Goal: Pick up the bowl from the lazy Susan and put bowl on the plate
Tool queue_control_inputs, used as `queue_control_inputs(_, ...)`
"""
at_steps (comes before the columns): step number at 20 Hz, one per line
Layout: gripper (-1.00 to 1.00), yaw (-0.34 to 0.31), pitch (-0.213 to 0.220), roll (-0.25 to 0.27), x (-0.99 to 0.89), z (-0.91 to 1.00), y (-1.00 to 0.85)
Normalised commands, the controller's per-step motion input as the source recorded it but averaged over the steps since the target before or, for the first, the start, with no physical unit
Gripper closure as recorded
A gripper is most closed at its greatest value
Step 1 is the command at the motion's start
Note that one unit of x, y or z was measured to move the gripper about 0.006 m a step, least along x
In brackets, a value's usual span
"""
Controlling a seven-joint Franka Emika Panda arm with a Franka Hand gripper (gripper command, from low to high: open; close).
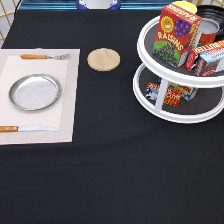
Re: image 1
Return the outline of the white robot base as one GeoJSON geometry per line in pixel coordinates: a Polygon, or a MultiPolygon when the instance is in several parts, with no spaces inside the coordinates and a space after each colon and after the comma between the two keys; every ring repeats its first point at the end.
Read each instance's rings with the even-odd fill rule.
{"type": "Polygon", "coordinates": [[[83,9],[119,9],[121,0],[76,0],[76,7],[83,9]]]}

